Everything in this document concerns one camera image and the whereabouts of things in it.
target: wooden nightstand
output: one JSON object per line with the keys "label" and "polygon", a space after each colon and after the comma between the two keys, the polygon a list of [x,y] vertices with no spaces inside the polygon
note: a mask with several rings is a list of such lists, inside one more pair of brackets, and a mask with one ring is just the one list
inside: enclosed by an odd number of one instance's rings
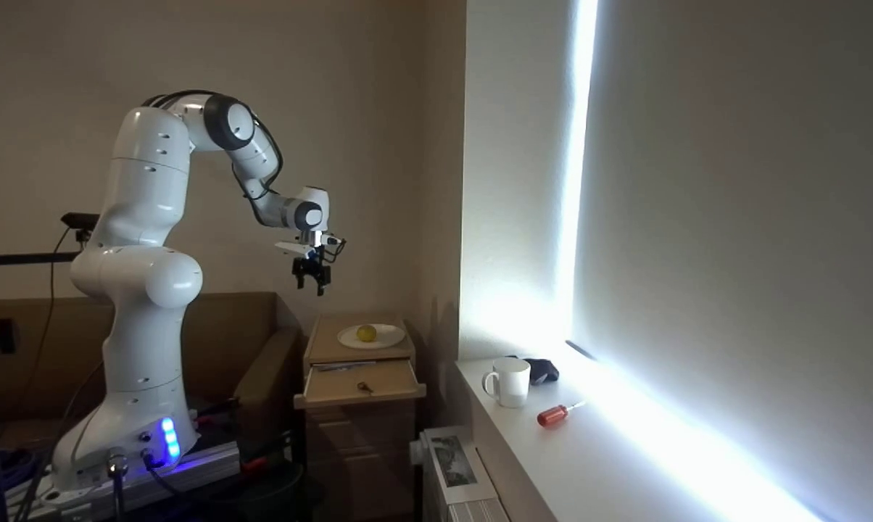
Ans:
{"label": "wooden nightstand", "polygon": [[[341,332],[354,324],[395,324],[403,338],[348,347]],[[422,393],[399,315],[327,315],[313,324],[303,390],[293,402],[303,408],[308,469],[324,486],[315,522],[414,515],[409,444]]]}

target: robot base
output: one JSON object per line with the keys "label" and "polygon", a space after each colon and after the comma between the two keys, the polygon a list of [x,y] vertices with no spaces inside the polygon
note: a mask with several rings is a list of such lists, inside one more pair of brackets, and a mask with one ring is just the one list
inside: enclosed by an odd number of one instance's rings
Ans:
{"label": "robot base", "polygon": [[[173,489],[190,493],[196,486],[232,477],[232,474],[237,474],[237,469],[241,469],[241,457],[237,457],[234,444],[221,444],[221,447],[208,447],[200,453],[189,453],[176,467],[158,467],[157,474],[164,484],[158,484],[148,469],[128,469],[122,477],[124,509],[135,509],[135,506],[161,502],[161,498],[173,495]],[[5,493],[9,519],[15,519],[16,509],[22,506],[26,489],[29,489],[29,482],[22,482]],[[51,522],[57,522],[57,519],[87,522],[87,519],[113,519],[113,515],[116,515],[113,482],[87,486],[87,489],[57,493],[57,486],[51,484],[51,474],[44,474],[37,484],[37,493],[32,498],[32,506],[29,506],[32,522],[48,522],[48,519]]]}

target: red object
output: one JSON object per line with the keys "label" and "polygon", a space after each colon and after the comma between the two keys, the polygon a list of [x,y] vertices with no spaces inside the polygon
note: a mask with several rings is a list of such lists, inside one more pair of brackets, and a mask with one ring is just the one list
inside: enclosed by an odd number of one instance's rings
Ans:
{"label": "red object", "polygon": [[585,400],[580,400],[580,402],[556,402],[556,405],[540,411],[535,421],[543,426],[556,426],[556,424],[561,424],[580,405],[585,405]]}
{"label": "red object", "polygon": [[561,424],[564,418],[569,418],[569,405],[560,402],[560,405],[553,405],[553,408],[540,411],[535,421],[540,421],[543,426],[556,426],[556,424]]}

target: white window blind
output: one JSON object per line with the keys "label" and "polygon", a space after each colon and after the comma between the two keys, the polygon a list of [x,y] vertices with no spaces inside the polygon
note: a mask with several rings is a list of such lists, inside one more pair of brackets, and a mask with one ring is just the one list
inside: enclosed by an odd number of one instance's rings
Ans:
{"label": "white window blind", "polygon": [[604,0],[573,342],[873,519],[873,0]]}

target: white wall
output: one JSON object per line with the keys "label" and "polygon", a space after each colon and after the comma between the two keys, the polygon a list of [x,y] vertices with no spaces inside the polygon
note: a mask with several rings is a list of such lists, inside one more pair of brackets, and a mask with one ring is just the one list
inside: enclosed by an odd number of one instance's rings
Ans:
{"label": "white wall", "polygon": [[[282,192],[324,184],[348,248],[327,296],[295,290],[222,157],[195,163],[171,247],[203,290],[279,290],[308,324],[332,310],[418,308],[419,23],[405,0],[0,3],[0,252],[44,252],[68,208],[96,210],[128,107],[208,87],[274,134]],[[0,296],[45,296],[45,267],[0,268]]]}

